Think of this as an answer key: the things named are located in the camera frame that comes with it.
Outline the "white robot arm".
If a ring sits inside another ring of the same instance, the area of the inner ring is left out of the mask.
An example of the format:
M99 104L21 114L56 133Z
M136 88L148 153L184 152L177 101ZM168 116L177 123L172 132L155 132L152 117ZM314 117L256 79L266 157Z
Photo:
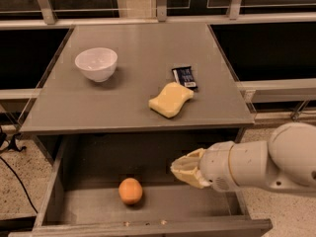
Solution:
M192 187L220 193L244 187L310 193L316 189L316 126L292 122L267 141L215 143L175 160L171 172Z

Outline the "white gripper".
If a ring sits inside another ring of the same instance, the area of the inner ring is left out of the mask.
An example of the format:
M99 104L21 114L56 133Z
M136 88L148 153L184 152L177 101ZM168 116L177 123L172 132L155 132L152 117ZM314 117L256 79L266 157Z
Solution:
M206 150L192 151L171 164L172 173L178 180L198 189L211 186L220 193L234 192L238 186L229 168L230 150L234 145L232 141L220 142Z

